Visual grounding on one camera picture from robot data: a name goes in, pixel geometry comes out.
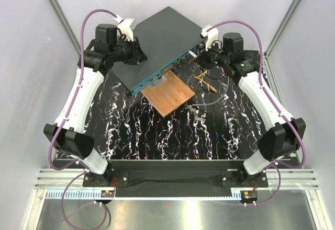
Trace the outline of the dark grey network switch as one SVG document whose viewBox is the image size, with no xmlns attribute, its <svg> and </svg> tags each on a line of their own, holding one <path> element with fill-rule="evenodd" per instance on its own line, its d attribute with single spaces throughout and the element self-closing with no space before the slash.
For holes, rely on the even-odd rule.
<svg viewBox="0 0 335 230">
<path fill-rule="evenodd" d="M 134 29 L 147 60 L 138 65 L 117 62 L 111 71 L 126 87 L 127 96 L 134 96 L 174 68 L 196 50 L 204 39 L 202 28 L 177 12 L 166 7 L 137 24 Z"/>
</svg>

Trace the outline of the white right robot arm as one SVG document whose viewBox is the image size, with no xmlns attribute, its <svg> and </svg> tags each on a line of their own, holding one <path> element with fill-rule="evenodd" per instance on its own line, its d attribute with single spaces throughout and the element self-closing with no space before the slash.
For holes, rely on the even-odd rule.
<svg viewBox="0 0 335 230">
<path fill-rule="evenodd" d="M 236 32 L 226 33 L 222 45 L 217 45 L 218 30 L 202 31 L 205 44 L 200 48 L 196 63 L 206 69 L 220 66 L 226 76 L 248 96 L 264 123 L 266 133 L 258 140 L 258 149 L 238 169 L 237 179 L 250 186 L 267 166 L 300 149 L 306 124 L 295 119 L 278 101 L 266 84 L 259 64 L 247 58 L 243 37 Z"/>
</svg>

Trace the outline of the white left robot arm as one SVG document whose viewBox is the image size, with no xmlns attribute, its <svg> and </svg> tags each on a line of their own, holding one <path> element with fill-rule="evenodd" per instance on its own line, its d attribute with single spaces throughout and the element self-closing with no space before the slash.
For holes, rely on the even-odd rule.
<svg viewBox="0 0 335 230">
<path fill-rule="evenodd" d="M 82 164 L 101 186 L 109 185 L 113 180 L 111 166 L 94 148 L 94 139 L 84 134 L 86 116 L 98 87 L 116 62 L 138 65 L 147 59 L 133 34 L 131 19 L 116 26 L 99 24 L 95 38 L 79 57 L 75 81 L 62 112 L 53 124 L 44 126 L 49 152 L 57 150 L 72 157 L 72 163 Z"/>
</svg>

